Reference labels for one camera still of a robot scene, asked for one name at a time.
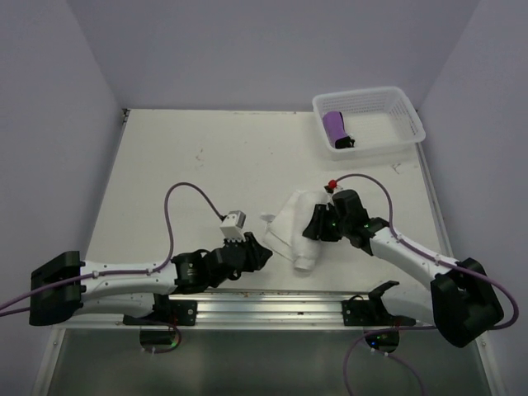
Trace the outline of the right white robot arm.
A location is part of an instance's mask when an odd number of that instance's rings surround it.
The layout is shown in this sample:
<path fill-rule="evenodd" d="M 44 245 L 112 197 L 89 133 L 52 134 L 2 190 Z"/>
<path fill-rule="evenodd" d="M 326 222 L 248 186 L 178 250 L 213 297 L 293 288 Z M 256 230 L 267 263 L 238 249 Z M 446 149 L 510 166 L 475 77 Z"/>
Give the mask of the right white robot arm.
<path fill-rule="evenodd" d="M 339 191 L 328 204 L 316 204 L 303 236 L 324 242 L 345 238 L 410 275 L 431 292 L 433 323 L 455 347 L 466 346 L 504 318 L 479 262 L 472 258 L 459 262 L 420 245 L 408 247 L 393 235 L 389 221 L 368 215 L 353 190 Z"/>

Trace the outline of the purple microfiber towel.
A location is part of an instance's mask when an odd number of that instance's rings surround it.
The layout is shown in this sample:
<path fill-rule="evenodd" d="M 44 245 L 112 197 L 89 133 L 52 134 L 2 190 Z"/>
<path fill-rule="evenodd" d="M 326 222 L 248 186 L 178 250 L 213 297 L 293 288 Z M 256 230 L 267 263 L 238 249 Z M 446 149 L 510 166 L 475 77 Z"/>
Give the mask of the purple microfiber towel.
<path fill-rule="evenodd" d="M 328 141 L 334 149 L 352 149 L 355 146 L 356 141 L 346 132 L 340 111 L 327 112 L 322 122 Z"/>

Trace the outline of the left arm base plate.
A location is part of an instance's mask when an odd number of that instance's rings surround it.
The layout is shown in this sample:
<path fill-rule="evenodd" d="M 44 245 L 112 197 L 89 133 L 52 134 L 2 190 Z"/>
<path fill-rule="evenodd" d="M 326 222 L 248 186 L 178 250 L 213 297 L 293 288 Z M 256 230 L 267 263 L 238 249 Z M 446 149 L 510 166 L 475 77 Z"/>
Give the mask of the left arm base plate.
<path fill-rule="evenodd" d="M 192 299 L 168 300 L 165 305 L 156 308 L 144 318 L 123 317 L 122 323 L 127 326 L 174 325 L 192 327 L 196 325 L 198 302 Z"/>

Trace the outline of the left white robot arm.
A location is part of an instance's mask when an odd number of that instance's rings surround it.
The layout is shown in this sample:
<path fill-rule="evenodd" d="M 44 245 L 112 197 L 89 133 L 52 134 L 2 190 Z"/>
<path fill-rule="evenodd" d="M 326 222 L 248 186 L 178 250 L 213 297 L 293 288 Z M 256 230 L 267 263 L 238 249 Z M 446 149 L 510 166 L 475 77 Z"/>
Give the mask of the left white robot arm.
<path fill-rule="evenodd" d="M 82 314 L 122 314 L 166 322 L 170 295 L 199 294 L 244 272 L 260 271 L 272 257 L 255 236 L 224 240 L 212 251 L 184 252 L 162 264 L 108 264 L 64 252 L 31 273 L 30 319 L 35 327 Z"/>

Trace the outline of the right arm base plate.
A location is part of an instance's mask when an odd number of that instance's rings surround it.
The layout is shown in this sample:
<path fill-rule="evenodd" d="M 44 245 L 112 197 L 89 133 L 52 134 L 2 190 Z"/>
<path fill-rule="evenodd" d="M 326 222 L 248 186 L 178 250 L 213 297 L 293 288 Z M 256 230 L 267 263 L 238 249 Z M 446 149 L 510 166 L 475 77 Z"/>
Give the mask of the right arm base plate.
<path fill-rule="evenodd" d="M 381 299 L 390 288 L 399 285 L 395 280 L 389 280 L 374 288 L 367 294 L 367 299 L 353 295 L 350 299 L 341 301 L 342 319 L 346 327 L 413 327 L 417 321 L 404 315 L 392 315 Z"/>

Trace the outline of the white towel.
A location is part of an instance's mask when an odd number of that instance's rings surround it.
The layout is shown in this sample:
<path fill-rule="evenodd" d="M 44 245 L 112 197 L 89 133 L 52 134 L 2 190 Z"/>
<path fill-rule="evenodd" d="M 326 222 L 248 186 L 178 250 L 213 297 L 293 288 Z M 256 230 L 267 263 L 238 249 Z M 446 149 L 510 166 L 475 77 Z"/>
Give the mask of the white towel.
<path fill-rule="evenodd" d="M 319 241 L 303 236 L 314 214 L 315 206 L 326 208 L 328 194 L 324 191 L 295 191 L 276 214 L 263 213 L 266 223 L 264 243 L 293 264 L 297 271 L 311 272 L 322 250 Z"/>

